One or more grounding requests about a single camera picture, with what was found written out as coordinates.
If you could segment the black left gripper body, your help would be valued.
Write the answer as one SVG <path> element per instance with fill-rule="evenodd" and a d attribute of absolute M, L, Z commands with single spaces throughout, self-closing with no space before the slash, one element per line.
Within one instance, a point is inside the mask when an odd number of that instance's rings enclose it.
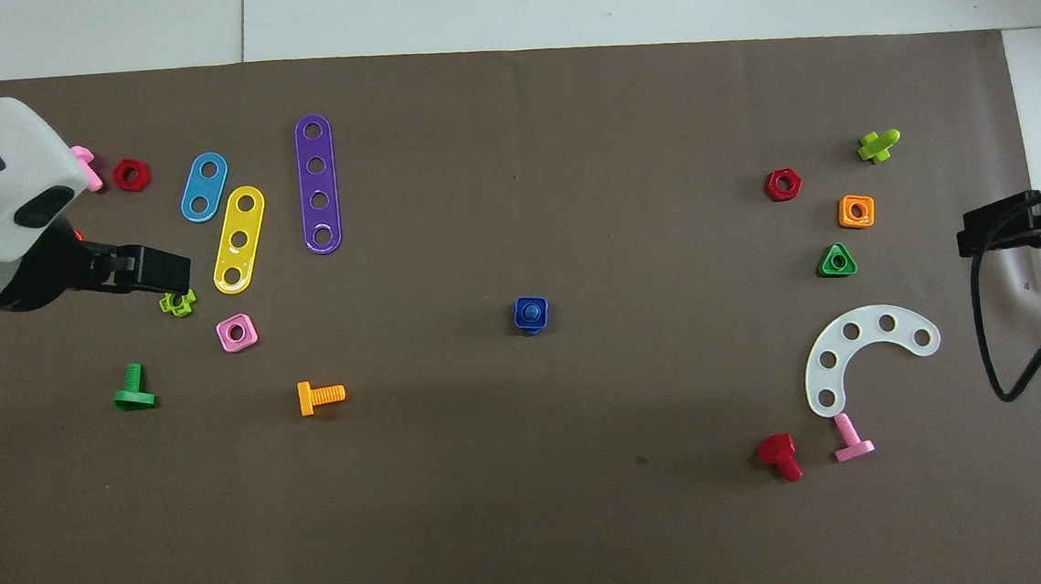
<path fill-rule="evenodd" d="M 86 291 L 86 254 L 78 231 L 64 215 L 44 229 L 30 250 L 16 265 L 10 282 L 0 291 L 0 311 L 31 313 L 47 307 L 66 291 Z M 142 293 L 136 261 L 133 293 Z"/>

